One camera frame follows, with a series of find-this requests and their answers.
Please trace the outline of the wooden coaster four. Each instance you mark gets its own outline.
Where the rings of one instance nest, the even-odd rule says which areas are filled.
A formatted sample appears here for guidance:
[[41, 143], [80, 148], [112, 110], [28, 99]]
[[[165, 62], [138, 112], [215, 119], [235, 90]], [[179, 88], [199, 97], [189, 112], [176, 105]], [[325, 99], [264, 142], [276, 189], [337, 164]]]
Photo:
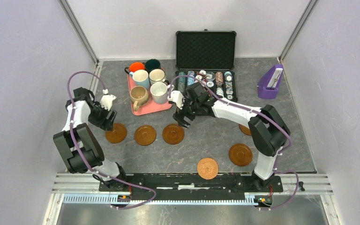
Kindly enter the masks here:
[[247, 166], [253, 159], [251, 149], [242, 143], [233, 145], [228, 151], [228, 156], [230, 161], [236, 166]]

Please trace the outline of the wooden coaster three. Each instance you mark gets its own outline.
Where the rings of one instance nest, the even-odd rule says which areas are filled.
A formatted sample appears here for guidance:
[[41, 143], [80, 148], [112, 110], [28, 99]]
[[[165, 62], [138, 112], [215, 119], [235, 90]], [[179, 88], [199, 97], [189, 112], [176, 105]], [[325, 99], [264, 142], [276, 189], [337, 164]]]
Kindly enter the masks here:
[[184, 129], [177, 124], [167, 125], [162, 132], [163, 140], [170, 145], [179, 144], [185, 136]]

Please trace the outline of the wooden coaster two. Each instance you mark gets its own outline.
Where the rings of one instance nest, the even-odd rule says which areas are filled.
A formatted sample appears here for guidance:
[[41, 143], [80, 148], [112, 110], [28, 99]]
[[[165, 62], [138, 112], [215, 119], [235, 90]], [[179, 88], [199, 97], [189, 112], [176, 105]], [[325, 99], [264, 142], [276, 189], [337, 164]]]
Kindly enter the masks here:
[[150, 125], [142, 125], [135, 131], [135, 141], [141, 146], [148, 146], [152, 144], [157, 137], [157, 132], [154, 127]]

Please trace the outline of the white mug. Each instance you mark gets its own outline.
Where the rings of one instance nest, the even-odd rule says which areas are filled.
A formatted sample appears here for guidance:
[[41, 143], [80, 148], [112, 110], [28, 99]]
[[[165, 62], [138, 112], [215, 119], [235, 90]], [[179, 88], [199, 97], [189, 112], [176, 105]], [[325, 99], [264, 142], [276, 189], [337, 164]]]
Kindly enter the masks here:
[[168, 98], [168, 84], [165, 82], [154, 83], [150, 87], [150, 93], [156, 104], [165, 104]]

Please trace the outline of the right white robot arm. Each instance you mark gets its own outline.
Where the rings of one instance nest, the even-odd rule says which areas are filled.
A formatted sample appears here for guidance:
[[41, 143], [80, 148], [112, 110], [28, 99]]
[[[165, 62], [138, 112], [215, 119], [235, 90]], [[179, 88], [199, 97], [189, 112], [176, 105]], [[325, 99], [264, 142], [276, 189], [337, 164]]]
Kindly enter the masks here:
[[196, 116], [210, 116], [248, 128], [259, 152], [252, 186], [257, 191], [264, 191], [271, 185], [277, 156], [292, 143], [291, 132], [275, 107], [251, 107], [220, 98], [201, 83], [187, 87], [185, 93], [175, 90], [173, 85], [167, 87], [167, 99], [177, 107], [173, 118], [179, 126], [188, 128], [188, 120], [194, 120]]

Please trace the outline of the wooden coaster one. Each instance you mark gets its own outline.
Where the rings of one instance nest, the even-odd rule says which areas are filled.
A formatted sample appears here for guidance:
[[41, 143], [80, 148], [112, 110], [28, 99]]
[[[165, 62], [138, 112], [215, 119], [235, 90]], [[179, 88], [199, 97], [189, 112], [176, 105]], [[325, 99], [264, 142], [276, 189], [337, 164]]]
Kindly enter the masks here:
[[127, 136], [127, 128], [121, 123], [114, 123], [111, 131], [105, 132], [105, 138], [109, 143], [120, 143]]

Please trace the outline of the wooden coaster five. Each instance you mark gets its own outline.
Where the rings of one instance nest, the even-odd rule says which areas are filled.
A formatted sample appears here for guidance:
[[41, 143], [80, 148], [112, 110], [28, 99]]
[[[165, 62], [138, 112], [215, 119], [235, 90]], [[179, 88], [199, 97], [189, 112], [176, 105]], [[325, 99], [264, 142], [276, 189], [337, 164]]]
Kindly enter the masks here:
[[239, 129], [243, 134], [251, 136], [251, 131], [248, 127], [239, 124]]

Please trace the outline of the beige ceramic mug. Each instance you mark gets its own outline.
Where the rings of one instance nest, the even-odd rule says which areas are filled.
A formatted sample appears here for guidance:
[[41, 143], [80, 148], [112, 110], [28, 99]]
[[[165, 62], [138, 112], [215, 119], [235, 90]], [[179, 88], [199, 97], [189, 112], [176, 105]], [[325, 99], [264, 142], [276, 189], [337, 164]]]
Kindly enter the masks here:
[[150, 98], [149, 91], [143, 86], [135, 86], [130, 91], [132, 101], [132, 108], [138, 111], [141, 107], [145, 106]]

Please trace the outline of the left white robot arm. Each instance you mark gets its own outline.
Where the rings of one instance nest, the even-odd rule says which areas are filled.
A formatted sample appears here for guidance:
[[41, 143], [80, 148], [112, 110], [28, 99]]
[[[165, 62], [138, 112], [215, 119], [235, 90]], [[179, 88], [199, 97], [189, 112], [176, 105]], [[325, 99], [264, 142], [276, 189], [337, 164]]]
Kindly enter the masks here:
[[116, 162], [106, 159], [93, 132], [92, 124], [112, 131], [117, 112], [95, 100], [91, 90], [74, 90], [74, 99], [66, 102], [68, 112], [64, 128], [53, 135], [53, 142], [70, 173], [92, 172], [93, 178], [112, 190], [128, 188], [128, 177]]

